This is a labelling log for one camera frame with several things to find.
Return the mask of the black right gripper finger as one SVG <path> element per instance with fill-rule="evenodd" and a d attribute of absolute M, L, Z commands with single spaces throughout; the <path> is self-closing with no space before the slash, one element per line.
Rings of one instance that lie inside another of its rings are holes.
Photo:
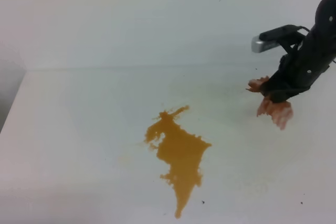
<path fill-rule="evenodd" d="M 261 93 L 273 103 L 282 102 L 282 91 L 273 81 L 266 81 L 261 85 Z"/>
<path fill-rule="evenodd" d="M 275 102 L 282 103 L 301 93 L 300 89 L 279 89 L 275 91 Z"/>

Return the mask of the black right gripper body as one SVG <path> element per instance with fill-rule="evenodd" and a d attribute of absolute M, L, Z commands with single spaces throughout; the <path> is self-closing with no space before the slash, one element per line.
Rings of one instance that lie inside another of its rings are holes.
<path fill-rule="evenodd" d="M 310 89 L 335 59 L 335 31 L 318 31 L 313 28 L 284 56 L 278 70 L 269 81 L 279 89 L 300 89 L 301 93 Z"/>

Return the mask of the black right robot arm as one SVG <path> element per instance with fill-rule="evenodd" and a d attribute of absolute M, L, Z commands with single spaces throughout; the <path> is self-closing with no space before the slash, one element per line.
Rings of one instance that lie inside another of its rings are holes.
<path fill-rule="evenodd" d="M 301 26 L 284 25 L 257 39 L 258 52 L 281 46 L 278 70 L 260 87 L 273 103 L 282 103 L 308 91 L 335 59 L 335 0 L 322 0 L 316 10 L 314 25 L 306 35 Z"/>

